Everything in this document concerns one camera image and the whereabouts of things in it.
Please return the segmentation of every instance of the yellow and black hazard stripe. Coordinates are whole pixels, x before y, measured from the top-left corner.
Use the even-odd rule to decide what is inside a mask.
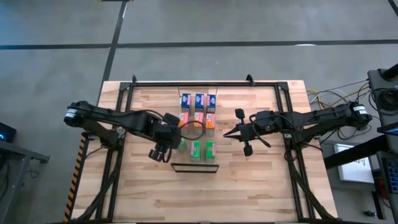
[[[81,136],[79,151],[77,153],[75,170],[72,175],[72,183],[70,184],[70,190],[67,200],[67,207],[65,209],[65,215],[63,218],[64,222],[69,222],[72,216],[73,206],[75,205],[76,193],[79,187],[81,173],[83,172],[84,161],[87,153],[88,139]]]

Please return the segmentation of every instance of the small box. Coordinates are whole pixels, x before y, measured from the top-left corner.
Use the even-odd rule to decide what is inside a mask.
[[[195,97],[195,112],[204,112],[205,110],[205,95],[197,93]]]
[[[206,115],[206,136],[213,137],[216,128],[216,114]]]
[[[216,112],[216,95],[207,94],[206,112],[207,113]]]
[[[200,141],[192,141],[191,146],[191,160],[192,161],[200,161]]]
[[[184,153],[187,150],[187,142],[185,139],[181,138],[180,144],[178,145],[178,152]]]
[[[189,120],[189,113],[180,113],[180,123],[178,124],[178,127],[181,128],[184,124],[188,123],[188,120]],[[181,128],[182,135],[189,134],[189,129],[190,129],[189,125],[190,124],[187,124]]]
[[[191,114],[191,94],[190,93],[182,93],[182,97],[180,99],[181,111],[183,113]]]
[[[216,142],[214,141],[206,142],[205,158],[206,162],[214,163],[216,159]]]
[[[203,114],[203,113],[201,113],[201,112],[195,112],[194,121],[199,121],[199,122],[201,122],[203,125],[205,125],[205,124],[203,123],[203,117],[204,117],[204,114]],[[194,123],[193,123],[193,128],[194,128],[194,132],[195,132],[196,135],[201,135],[201,132],[202,132],[202,130],[203,130],[203,126],[202,126],[201,124],[199,124],[199,123],[197,123],[197,122],[194,122]]]

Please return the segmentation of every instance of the wooden table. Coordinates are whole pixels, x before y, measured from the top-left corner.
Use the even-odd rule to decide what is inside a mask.
[[[120,82],[105,82],[99,106],[115,109]],[[288,81],[294,111],[308,112],[304,82]],[[175,173],[170,164],[148,158],[154,143],[126,136],[123,164],[118,185],[114,222],[277,222],[297,221],[290,175],[284,160],[281,134],[264,136],[272,147],[252,141],[254,154],[245,157],[243,144],[223,138],[238,122],[234,109],[242,108],[246,117],[261,110],[275,110],[275,92],[269,87],[180,87],[181,93],[215,94],[217,144],[216,174]],[[152,109],[164,114],[180,112],[178,88],[135,87],[132,110]],[[318,146],[318,141],[311,142]],[[88,152],[99,148],[90,142]],[[318,149],[303,150],[310,188],[329,213],[337,217],[322,154]],[[106,150],[85,161],[72,218],[81,215],[101,185]],[[105,200],[105,210],[109,202]],[[300,198],[308,217],[303,193]]]

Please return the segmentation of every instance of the blue box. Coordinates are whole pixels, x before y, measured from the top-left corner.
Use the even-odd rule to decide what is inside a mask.
[[[216,95],[207,94],[206,112],[207,113],[216,112]]]
[[[195,112],[204,112],[205,109],[205,95],[197,93],[195,97]]]
[[[180,99],[181,104],[181,112],[191,114],[191,94],[190,93],[182,93],[182,97]]]

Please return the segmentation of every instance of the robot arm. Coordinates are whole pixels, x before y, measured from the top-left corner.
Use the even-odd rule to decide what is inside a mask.
[[[235,110],[239,124],[230,132],[224,134],[226,138],[237,139],[245,143],[244,152],[246,156],[252,154],[252,147],[249,141],[259,139],[267,147],[271,145],[261,138],[262,135],[282,133],[289,138],[290,149],[302,149],[315,136],[321,136],[329,131],[336,130],[343,126],[352,126],[364,129],[372,120],[363,105],[349,102],[338,105],[334,108],[312,111],[309,113],[298,112],[274,112],[260,111],[250,115],[251,123],[243,121],[244,112],[242,109]],[[240,131],[240,135],[230,135]]]
[[[106,147],[121,147],[118,141],[120,134],[115,129],[104,128],[98,122],[120,126],[133,135],[155,142],[155,149],[150,151],[149,157],[158,162],[163,159],[169,148],[178,148],[181,141],[181,132],[178,128],[180,119],[169,113],[164,116],[150,110],[122,113],[79,101],[68,107],[63,121],[71,127],[83,128],[90,134],[98,136]]]

